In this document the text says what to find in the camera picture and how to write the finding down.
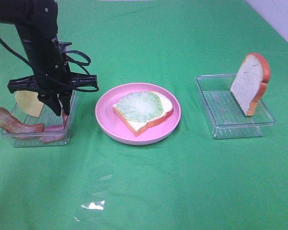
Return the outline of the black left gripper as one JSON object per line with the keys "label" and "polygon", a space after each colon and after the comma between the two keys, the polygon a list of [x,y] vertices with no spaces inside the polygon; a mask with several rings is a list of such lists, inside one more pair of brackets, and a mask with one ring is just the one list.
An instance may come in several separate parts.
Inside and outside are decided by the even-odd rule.
{"label": "black left gripper", "polygon": [[33,75],[10,80],[8,89],[11,93],[38,92],[38,100],[55,115],[61,116],[60,102],[64,113],[70,114],[72,90],[99,90],[97,75],[90,75],[85,69],[91,63],[90,57],[78,50],[68,50],[71,42],[62,42],[57,37],[47,40],[33,26],[15,27],[28,58],[24,62],[30,66]]}

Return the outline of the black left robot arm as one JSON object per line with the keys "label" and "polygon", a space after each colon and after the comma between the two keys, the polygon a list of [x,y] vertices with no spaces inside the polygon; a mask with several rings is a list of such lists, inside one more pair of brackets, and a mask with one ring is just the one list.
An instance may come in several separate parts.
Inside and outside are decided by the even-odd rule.
{"label": "black left robot arm", "polygon": [[60,116],[62,112],[70,114],[73,91],[97,92],[99,86],[97,76],[87,70],[70,70],[70,63],[85,69],[91,59],[81,51],[70,50],[70,42],[58,39],[57,17],[58,4],[54,0],[0,0],[0,23],[15,25],[27,57],[12,50],[1,38],[0,43],[33,71],[31,76],[10,80],[10,93],[37,92],[38,100]]}

